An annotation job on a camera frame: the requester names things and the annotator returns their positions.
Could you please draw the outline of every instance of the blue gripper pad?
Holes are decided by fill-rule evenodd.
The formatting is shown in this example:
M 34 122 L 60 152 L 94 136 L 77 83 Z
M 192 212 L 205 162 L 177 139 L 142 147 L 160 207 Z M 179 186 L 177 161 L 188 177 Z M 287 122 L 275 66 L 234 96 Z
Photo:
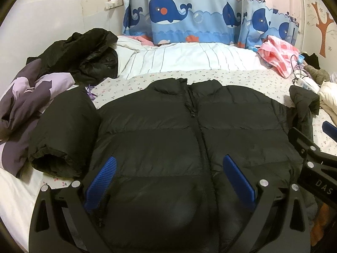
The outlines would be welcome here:
M 255 190 L 246 179 L 245 175 L 243 175 L 239 167 L 229 155 L 226 155 L 223 158 L 222 166 L 224 173 L 241 202 L 250 210 L 254 210 L 256 205 Z
M 325 121 L 322 125 L 322 129 L 326 135 L 328 135 L 335 142 L 337 142 L 337 128 L 334 125 Z
M 112 178 L 116 174 L 116 169 L 117 161 L 114 157 L 110 157 L 86 191 L 84 209 L 87 212 L 90 212 L 98 207 L 112 181 Z

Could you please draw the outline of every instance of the bed sheet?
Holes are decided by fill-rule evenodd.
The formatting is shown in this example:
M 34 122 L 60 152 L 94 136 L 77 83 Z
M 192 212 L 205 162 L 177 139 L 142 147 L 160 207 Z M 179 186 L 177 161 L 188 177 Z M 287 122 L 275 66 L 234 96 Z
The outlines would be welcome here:
M 141 42 L 119 36 L 112 47 L 118 54 L 118 77 L 199 69 L 249 71 L 271 66 L 251 50 L 222 43 L 172 43 L 142 46 Z
M 216 79 L 222 85 L 240 85 L 258 90 L 268 97 L 286 105 L 293 106 L 289 96 L 292 76 L 283 79 L 273 70 L 251 71 L 195 70 L 146 73 L 131 79 L 107 78 L 92 90 L 97 95 L 96 108 L 130 93 L 145 89 L 151 82 L 165 78 L 187 78 L 188 84 Z M 313 119 L 314 142 L 322 151 L 337 155 L 337 143 L 322 131 L 324 121 L 332 123 L 324 110 Z M 15 179 L 4 170 L 0 170 L 0 216 L 14 239 L 28 251 L 30 220 L 40 187 L 47 183 L 52 188 L 68 186 L 71 179 L 61 179 L 43 174 L 27 165 L 21 180 Z

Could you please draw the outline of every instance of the metal screw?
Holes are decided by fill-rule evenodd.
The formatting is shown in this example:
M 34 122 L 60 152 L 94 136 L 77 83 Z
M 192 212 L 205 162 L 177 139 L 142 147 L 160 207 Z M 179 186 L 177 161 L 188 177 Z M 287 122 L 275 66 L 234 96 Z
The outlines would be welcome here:
M 72 187 L 74 187 L 74 188 L 76 188 L 76 187 L 79 187 L 81 185 L 81 182 L 80 181 L 73 181 L 72 183 L 71 183 L 71 186 Z
M 262 180 L 260 180 L 260 185 L 263 186 L 263 187 L 266 187 L 266 186 L 269 185 L 269 182 L 265 179 L 262 179 Z
M 307 165 L 308 165 L 308 167 L 310 167 L 310 168 L 313 168 L 313 167 L 314 167 L 314 164 L 313 164 L 312 162 L 310 162 L 310 161 L 307 163 Z
M 41 186 L 41 191 L 42 192 L 46 192 L 48 190 L 48 186 L 46 184 L 44 184 L 43 186 Z
M 297 184 L 293 183 L 292 184 L 292 189 L 295 190 L 295 191 L 297 191 L 299 189 L 299 187 L 298 187 Z

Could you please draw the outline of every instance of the whale print curtain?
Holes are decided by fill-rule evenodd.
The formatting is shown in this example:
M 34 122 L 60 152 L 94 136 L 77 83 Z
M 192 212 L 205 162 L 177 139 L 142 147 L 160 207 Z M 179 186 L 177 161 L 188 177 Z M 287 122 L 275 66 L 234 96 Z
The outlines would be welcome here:
M 295 44 L 303 0 L 124 0 L 125 35 L 155 44 L 260 46 L 267 35 Z

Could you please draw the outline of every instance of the pink checkered fabric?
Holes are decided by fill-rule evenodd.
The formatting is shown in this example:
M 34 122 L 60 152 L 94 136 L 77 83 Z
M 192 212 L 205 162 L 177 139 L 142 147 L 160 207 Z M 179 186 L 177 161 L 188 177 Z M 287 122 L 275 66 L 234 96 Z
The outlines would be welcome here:
M 257 53 L 266 62 L 273 65 L 283 78 L 288 78 L 293 71 L 291 57 L 296 55 L 298 58 L 299 56 L 299 50 L 296 47 L 271 35 L 267 36 L 267 41 L 262 44 Z

